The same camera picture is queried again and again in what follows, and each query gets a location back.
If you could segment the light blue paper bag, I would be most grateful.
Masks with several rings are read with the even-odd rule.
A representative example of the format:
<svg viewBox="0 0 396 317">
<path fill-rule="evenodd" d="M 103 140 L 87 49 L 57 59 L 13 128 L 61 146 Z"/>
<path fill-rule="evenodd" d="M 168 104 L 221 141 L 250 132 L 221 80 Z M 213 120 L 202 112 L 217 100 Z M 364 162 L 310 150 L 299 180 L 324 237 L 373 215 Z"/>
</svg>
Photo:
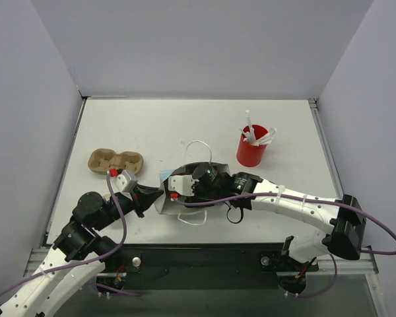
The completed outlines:
<svg viewBox="0 0 396 317">
<path fill-rule="evenodd" d="M 188 162 L 188 150 L 196 143 L 207 148 L 209 157 L 200 162 Z M 207 222 L 208 210 L 213 209 L 214 205 L 206 205 L 206 202 L 186 203 L 184 201 L 186 197 L 180 196 L 176 192 L 170 192 L 168 190 L 168 178 L 174 175 L 192 175 L 194 179 L 198 179 L 198 183 L 222 186 L 224 195 L 226 195 L 231 183 L 228 165 L 214 162 L 211 147 L 204 141 L 196 139 L 186 145 L 181 166 L 169 168 L 160 172 L 160 189 L 164 191 L 164 194 L 162 197 L 158 198 L 155 203 L 155 208 L 158 213 L 161 215 L 175 216 L 178 221 L 186 225 L 195 227 L 203 226 Z"/>
</svg>

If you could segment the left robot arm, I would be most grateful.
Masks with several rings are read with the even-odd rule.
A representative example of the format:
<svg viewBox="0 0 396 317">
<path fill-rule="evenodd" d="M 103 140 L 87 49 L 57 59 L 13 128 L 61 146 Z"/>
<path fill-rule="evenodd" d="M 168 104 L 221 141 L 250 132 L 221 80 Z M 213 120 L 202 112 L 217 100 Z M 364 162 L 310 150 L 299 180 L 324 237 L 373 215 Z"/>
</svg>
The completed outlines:
<svg viewBox="0 0 396 317">
<path fill-rule="evenodd" d="M 125 215 L 133 211 L 142 217 L 162 194 L 158 188 L 137 185 L 129 195 L 111 192 L 109 199 L 97 192 L 82 195 L 43 262 L 0 306 L 0 316 L 53 316 L 95 275 L 116 270 L 123 244 L 100 236 L 99 230 L 120 220 L 126 237 Z"/>
</svg>

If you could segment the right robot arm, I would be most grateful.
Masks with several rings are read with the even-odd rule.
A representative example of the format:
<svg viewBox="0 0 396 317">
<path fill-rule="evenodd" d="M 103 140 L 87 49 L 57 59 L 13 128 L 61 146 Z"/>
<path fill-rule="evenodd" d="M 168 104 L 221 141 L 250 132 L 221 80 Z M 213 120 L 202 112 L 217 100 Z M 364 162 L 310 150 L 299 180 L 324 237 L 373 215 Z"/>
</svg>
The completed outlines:
<svg viewBox="0 0 396 317">
<path fill-rule="evenodd" d="M 192 196 L 181 196 L 186 207 L 230 207 L 268 211 L 314 227 L 307 236 L 289 236 L 280 251 L 283 267 L 294 269 L 325 254 L 359 260 L 366 217 L 352 195 L 322 198 L 290 190 L 254 174 L 220 172 L 209 163 L 198 164 L 191 173 Z"/>
</svg>

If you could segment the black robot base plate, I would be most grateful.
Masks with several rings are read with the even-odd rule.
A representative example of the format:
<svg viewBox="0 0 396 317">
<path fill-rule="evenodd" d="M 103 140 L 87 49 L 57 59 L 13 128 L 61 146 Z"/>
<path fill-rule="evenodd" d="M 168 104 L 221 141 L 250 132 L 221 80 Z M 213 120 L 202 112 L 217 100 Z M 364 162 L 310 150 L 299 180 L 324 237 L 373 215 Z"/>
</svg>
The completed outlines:
<svg viewBox="0 0 396 317">
<path fill-rule="evenodd" d="M 303 293 L 315 262 L 299 263 L 282 244 L 125 244 L 116 260 L 93 278 L 100 291 L 259 290 Z"/>
</svg>

